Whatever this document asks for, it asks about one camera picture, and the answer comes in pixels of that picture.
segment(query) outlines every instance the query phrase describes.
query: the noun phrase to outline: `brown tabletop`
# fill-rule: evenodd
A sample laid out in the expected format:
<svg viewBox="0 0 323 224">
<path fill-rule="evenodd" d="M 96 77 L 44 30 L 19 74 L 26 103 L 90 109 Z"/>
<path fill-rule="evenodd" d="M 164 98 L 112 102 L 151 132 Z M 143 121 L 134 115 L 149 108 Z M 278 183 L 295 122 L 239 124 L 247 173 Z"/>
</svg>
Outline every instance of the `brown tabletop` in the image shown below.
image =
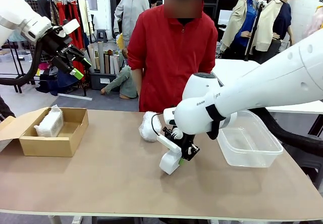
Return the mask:
<svg viewBox="0 0 323 224">
<path fill-rule="evenodd" d="M 72 158 L 25 157 L 13 141 L 0 153 L 0 209 L 70 215 L 323 219 L 323 199 L 284 152 L 268 169 L 229 166 L 216 141 L 171 176 L 159 169 L 167 149 L 140 138 L 141 113 L 89 110 Z"/>
</svg>

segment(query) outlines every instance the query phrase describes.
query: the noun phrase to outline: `bubble wrap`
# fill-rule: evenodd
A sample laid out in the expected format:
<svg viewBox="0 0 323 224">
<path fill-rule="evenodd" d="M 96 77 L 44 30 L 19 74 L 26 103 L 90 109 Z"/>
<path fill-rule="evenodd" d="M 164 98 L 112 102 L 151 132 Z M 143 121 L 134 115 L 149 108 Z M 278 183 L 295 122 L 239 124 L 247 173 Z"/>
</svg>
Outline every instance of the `bubble wrap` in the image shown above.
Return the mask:
<svg viewBox="0 0 323 224">
<path fill-rule="evenodd" d="M 143 139 L 148 142 L 155 142 L 157 140 L 157 135 L 152 129 L 151 118 L 156 114 L 156 112 L 146 112 L 143 116 L 142 124 L 139 127 L 140 135 Z M 160 133 L 162 130 L 162 125 L 160 124 L 158 116 L 155 116 L 152 120 L 153 128 L 155 131 Z"/>
<path fill-rule="evenodd" d="M 64 124 L 63 112 L 54 105 L 39 126 L 34 126 L 39 137 L 56 137 Z"/>
</svg>

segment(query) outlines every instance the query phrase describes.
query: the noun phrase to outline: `floor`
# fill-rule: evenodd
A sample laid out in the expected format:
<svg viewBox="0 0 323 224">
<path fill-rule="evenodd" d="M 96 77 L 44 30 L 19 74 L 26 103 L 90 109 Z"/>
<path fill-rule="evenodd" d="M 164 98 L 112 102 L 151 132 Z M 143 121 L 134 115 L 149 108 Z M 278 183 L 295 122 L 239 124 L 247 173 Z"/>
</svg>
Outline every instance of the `floor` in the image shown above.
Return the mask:
<svg viewBox="0 0 323 224">
<path fill-rule="evenodd" d="M 30 64 L 28 62 L 22 62 L 22 67 L 26 72 Z M 1 73 L 14 73 L 16 71 L 14 64 L 0 63 Z M 5 102 L 10 106 L 11 110 L 20 116 L 26 112 L 36 110 L 42 107 L 51 106 L 57 104 L 60 107 L 85 107 L 88 109 L 101 109 L 101 110 L 125 110 L 125 111 L 137 111 L 138 100 L 124 100 L 119 99 L 117 93 L 111 93 L 108 96 L 100 95 L 99 91 L 88 90 L 87 94 L 93 98 L 93 101 L 79 100 L 65 97 L 55 97 L 50 94 L 44 94 L 36 91 L 35 86 L 24 85 L 22 87 L 22 94 L 16 93 L 12 86 L 1 86 L 0 95 Z M 77 90 L 72 94 L 81 95 L 82 91 Z M 275 114 L 275 119 L 286 130 L 300 135 L 306 135 L 309 128 L 316 119 L 316 115 L 301 115 L 301 114 Z M 0 151 L 5 147 L 5 144 L 0 143 Z M 68 224 L 72 222 L 73 217 L 63 216 L 62 224 Z M 145 218 L 147 224 L 159 224 L 159 220 L 155 218 Z M 35 215 L 17 215 L 0 213 L 0 224 L 47 224 L 49 223 L 47 216 L 35 216 Z M 84 224 L 90 224 L 89 217 L 85 217 Z M 213 221 L 214 224 L 230 224 L 230 221 Z M 245 221 L 244 224 L 265 224 L 265 222 L 249 222 Z"/>
</svg>

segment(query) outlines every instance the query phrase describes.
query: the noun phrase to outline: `cardboard box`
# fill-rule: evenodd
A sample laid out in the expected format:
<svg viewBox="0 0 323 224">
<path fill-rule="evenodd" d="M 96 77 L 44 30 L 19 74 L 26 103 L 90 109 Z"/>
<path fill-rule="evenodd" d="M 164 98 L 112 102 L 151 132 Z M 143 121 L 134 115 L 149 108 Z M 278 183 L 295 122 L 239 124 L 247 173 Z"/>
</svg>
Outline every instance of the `cardboard box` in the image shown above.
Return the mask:
<svg viewBox="0 0 323 224">
<path fill-rule="evenodd" d="M 0 141 L 19 139 L 25 156 L 72 157 L 89 124 L 87 109 L 61 108 L 64 125 L 57 137 L 38 137 L 35 125 L 43 120 L 51 107 L 9 117 L 0 124 Z"/>
</svg>

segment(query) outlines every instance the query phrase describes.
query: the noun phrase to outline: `red jacket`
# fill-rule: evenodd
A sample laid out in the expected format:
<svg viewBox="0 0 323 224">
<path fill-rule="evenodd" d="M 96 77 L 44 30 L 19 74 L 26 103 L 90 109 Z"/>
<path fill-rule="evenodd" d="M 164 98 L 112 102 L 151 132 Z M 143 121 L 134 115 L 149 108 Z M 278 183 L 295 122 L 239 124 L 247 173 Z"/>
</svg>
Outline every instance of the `red jacket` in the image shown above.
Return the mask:
<svg viewBox="0 0 323 224">
<path fill-rule="evenodd" d="M 205 13 L 183 27 L 164 16 L 164 6 L 140 14 L 128 46 L 129 66 L 144 69 L 139 111 L 176 106 L 189 77 L 215 66 L 218 32 Z"/>
</svg>

